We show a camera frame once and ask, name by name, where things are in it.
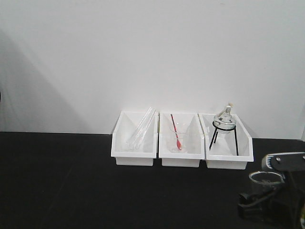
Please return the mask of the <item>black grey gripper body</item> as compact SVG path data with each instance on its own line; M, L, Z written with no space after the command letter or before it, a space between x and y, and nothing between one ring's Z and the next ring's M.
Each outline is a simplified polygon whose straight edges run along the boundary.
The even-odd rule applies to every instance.
M262 159L262 169L283 176L284 183L268 194L269 212L276 220L283 220L289 229L305 227L305 191L293 178L294 172L304 172L305 153L288 152L267 154Z

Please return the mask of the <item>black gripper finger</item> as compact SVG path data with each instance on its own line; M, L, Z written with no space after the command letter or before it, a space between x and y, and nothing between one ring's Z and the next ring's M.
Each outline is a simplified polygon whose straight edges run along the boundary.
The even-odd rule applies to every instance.
M239 217L248 220L289 220L290 190L280 187L260 193L240 193L237 210Z

